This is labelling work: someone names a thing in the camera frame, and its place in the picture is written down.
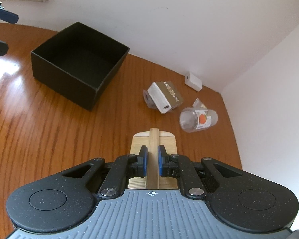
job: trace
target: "white power adapter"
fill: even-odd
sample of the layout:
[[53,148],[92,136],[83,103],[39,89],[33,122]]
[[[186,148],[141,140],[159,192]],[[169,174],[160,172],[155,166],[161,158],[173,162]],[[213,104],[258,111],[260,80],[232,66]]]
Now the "white power adapter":
[[198,92],[203,89],[202,81],[190,72],[185,75],[185,84]]

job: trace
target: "open black box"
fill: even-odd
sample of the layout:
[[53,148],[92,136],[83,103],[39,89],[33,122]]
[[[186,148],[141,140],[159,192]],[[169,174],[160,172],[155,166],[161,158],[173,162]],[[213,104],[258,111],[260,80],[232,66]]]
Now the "open black box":
[[92,110],[128,51],[127,46],[77,22],[31,52],[33,76]]

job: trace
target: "transparent container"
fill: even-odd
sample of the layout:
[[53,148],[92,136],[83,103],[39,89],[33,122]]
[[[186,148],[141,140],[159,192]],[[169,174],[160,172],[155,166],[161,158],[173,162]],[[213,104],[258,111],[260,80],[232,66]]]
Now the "transparent container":
[[202,107],[185,108],[179,116],[179,124],[187,133],[208,129],[217,121],[216,111]]

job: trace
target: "wood grain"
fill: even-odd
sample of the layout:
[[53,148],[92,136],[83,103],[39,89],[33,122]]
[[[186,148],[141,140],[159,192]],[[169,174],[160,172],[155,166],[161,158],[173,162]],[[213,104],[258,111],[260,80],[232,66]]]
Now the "wood grain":
[[[0,238],[13,229],[5,211],[13,190],[93,157],[113,161],[129,153],[134,134],[150,128],[173,133],[178,153],[192,161],[210,156],[241,168],[221,95],[208,88],[197,93],[169,69],[128,55],[92,112],[36,81],[30,51],[55,34],[0,23],[0,40],[10,46],[8,54],[0,57]],[[174,83],[185,102],[162,115],[147,108],[142,90],[166,80]],[[197,97],[216,110],[218,123],[189,134],[181,130],[178,118]]]

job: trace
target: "white label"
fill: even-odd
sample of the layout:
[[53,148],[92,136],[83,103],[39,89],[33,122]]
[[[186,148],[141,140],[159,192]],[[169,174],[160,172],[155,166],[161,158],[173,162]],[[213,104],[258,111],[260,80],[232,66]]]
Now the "white label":
[[211,125],[211,116],[208,116],[208,110],[195,110],[198,118],[196,129],[208,128]]

